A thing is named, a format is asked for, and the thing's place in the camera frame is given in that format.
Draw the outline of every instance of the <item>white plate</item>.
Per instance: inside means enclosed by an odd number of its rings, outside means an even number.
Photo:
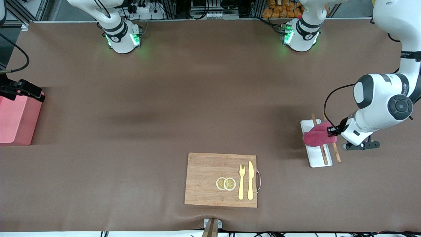
[[[316,122],[317,124],[320,124],[322,121],[320,119],[316,119]],[[314,127],[313,120],[302,120],[300,124],[301,124],[301,130],[303,131],[303,135],[304,135],[304,132],[308,132]],[[318,147],[312,147],[312,146],[307,146],[307,145],[305,146],[307,150],[307,155],[309,157],[309,163],[312,168],[332,166],[332,158],[330,156],[330,151],[327,144],[324,144],[323,146],[325,147],[326,158],[328,159],[328,164],[325,164],[325,162],[323,161],[322,150],[320,149],[319,146]]]

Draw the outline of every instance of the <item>gold fork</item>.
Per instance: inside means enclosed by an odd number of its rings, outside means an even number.
[[[242,200],[244,198],[244,182],[243,177],[245,175],[245,166],[240,165],[240,189],[238,190],[238,199]]]

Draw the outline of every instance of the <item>green led light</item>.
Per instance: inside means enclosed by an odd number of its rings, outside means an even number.
[[[319,33],[318,32],[317,32],[316,36],[314,37],[313,44],[315,44],[317,42],[317,36],[319,36]]]
[[[294,31],[291,30],[289,33],[285,36],[285,43],[291,43],[291,39],[294,36]]]
[[[108,45],[111,47],[111,42],[109,41],[109,38],[108,38],[108,36],[107,35],[105,35],[105,38],[107,38],[107,41],[108,41]]]
[[[139,45],[139,36],[130,34],[130,38],[132,39],[134,45]]]

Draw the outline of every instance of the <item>table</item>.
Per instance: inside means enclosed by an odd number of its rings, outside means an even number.
[[[299,122],[333,89],[391,73],[400,44],[368,20],[329,20],[306,53],[255,20],[151,22],[119,55],[95,24],[36,24],[13,73],[47,99],[29,147],[1,148],[1,231],[421,231],[421,113],[381,147],[310,168]],[[24,63],[14,51],[10,68]],[[357,107],[331,97],[338,123]],[[188,152],[257,155],[258,208],[184,204]]]

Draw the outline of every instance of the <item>wooden block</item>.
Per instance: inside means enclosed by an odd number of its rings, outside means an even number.
[[[246,169],[244,196],[247,197],[249,161],[253,164],[255,172],[252,180],[253,199],[239,200],[240,164],[244,164]],[[220,207],[257,207],[256,168],[256,156],[252,155],[189,153],[184,203]],[[233,178],[236,182],[235,189],[219,190],[216,187],[216,180],[219,177]]]

